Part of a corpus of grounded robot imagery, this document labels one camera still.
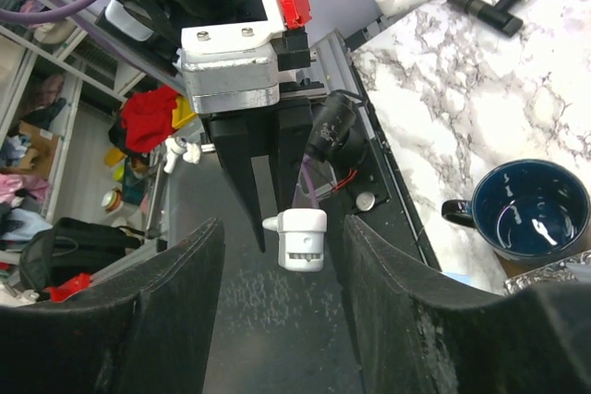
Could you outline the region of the dark blue mug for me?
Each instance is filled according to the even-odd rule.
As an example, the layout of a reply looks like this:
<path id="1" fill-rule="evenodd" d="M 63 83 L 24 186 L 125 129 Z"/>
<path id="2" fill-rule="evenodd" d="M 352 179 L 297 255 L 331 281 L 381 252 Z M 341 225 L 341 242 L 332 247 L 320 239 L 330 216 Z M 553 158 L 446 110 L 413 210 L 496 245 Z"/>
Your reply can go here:
<path id="1" fill-rule="evenodd" d="M 443 202 L 440 215 L 476 230 L 500 257 L 537 268 L 586 248 L 590 196 L 566 168 L 525 159 L 490 171 L 469 199 Z"/>

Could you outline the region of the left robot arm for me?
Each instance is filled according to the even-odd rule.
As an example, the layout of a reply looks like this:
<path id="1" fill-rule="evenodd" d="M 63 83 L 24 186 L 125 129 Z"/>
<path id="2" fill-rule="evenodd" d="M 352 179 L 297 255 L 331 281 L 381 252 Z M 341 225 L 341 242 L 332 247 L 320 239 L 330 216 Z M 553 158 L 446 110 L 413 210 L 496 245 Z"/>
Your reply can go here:
<path id="1" fill-rule="evenodd" d="M 214 144 L 228 184 L 245 210 L 259 249 L 266 248 L 252 159 L 271 149 L 279 87 L 266 85 L 264 66 L 276 67 L 270 44 L 238 49 L 237 33 L 266 19 L 262 0 L 112 0 L 156 42 L 142 44 L 121 19 L 103 12 L 101 26 L 129 40 L 141 54 L 162 57 L 176 45 L 185 88 Z"/>

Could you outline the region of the white toothbrush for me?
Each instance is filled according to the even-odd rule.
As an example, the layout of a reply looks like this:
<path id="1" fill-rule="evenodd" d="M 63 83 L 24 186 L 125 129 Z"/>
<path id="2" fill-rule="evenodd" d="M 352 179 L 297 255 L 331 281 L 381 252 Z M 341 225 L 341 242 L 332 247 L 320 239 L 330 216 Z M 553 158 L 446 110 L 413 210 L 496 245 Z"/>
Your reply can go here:
<path id="1" fill-rule="evenodd" d="M 327 214 L 321 209 L 288 209 L 262 222 L 276 232 L 278 265 L 292 272 L 319 272 L 324 265 Z"/>

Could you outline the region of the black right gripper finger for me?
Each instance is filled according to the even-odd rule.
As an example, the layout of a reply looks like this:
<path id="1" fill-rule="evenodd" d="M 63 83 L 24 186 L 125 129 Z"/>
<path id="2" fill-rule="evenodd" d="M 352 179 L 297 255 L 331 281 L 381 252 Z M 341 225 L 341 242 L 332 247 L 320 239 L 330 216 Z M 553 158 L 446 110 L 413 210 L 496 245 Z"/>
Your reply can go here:
<path id="1" fill-rule="evenodd" d="M 586 393 L 590 288 L 509 296 L 453 280 L 344 222 L 346 289 L 369 393 Z"/>
<path id="2" fill-rule="evenodd" d="M 209 219 L 64 302 L 1 309 L 4 393 L 200 393 L 224 263 Z"/>
<path id="3" fill-rule="evenodd" d="M 283 101 L 273 112 L 270 171 L 279 212 L 292 206 L 299 168 L 312 128 L 309 101 Z"/>
<path id="4" fill-rule="evenodd" d="M 252 169 L 247 120 L 240 115 L 220 113 L 209 120 L 208 127 L 226 180 L 247 215 L 259 250 L 265 252 L 266 243 L 259 194 Z"/>

